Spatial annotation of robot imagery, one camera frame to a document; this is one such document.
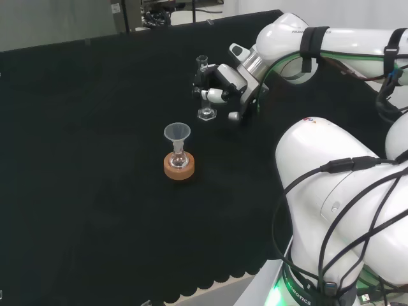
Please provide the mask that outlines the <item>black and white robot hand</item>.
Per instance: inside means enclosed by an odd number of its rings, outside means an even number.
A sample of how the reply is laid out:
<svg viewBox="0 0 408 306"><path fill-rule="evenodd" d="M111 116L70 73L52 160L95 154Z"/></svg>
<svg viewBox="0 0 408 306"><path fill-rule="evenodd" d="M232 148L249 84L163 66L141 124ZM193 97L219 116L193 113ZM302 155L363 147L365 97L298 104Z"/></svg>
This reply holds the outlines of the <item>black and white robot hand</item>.
<svg viewBox="0 0 408 306"><path fill-rule="evenodd" d="M213 104L225 104L240 97L247 89L247 81L226 64L210 64L199 68L194 76L192 95Z"/></svg>

